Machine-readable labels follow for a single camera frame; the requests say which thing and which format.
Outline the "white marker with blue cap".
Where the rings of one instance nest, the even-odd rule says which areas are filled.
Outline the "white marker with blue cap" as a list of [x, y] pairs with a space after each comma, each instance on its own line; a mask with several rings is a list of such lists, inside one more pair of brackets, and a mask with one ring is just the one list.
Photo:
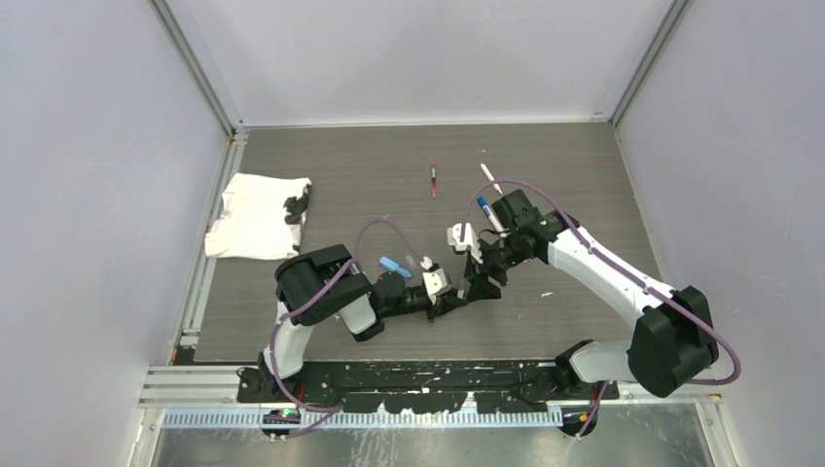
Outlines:
[[503, 225], [501, 224], [501, 222], [499, 221], [496, 214], [494, 213], [488, 202], [485, 200], [485, 198], [477, 197], [477, 204], [483, 211], [484, 216], [486, 217], [488, 222], [491, 224], [493, 231], [498, 236], [505, 237], [507, 235], [505, 228], [503, 227]]

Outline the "red black pen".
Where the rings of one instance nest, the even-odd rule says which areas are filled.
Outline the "red black pen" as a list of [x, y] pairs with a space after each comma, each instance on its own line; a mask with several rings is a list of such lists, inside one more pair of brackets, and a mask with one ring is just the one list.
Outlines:
[[430, 181], [431, 181], [431, 197], [435, 198], [438, 193], [438, 179], [437, 179], [437, 165], [435, 162], [430, 163]]

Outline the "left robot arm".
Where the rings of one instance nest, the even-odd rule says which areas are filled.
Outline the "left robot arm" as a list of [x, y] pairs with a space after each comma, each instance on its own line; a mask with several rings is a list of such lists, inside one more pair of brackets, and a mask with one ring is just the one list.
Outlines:
[[429, 320], [468, 304], [464, 290], [429, 260], [417, 284], [396, 270], [372, 282], [348, 249], [337, 244], [286, 260], [275, 274], [277, 313], [259, 366], [261, 386], [272, 400], [286, 402], [299, 388], [298, 373], [314, 328], [337, 316], [358, 342], [385, 329], [390, 317], [422, 312]]

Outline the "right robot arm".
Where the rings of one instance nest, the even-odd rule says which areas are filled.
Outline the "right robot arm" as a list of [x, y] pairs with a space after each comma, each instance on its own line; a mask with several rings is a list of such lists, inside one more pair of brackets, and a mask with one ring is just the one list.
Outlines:
[[632, 331], [628, 341], [584, 340], [556, 357], [556, 386], [580, 398], [596, 382], [629, 381], [664, 398], [719, 358], [706, 296], [688, 286], [677, 290], [610, 252], [577, 220], [554, 209], [542, 213], [523, 190], [497, 200], [492, 210], [504, 237], [485, 242], [467, 223], [448, 228], [448, 245], [468, 256], [469, 301], [499, 296], [507, 272], [539, 260], [577, 279], [608, 304]]

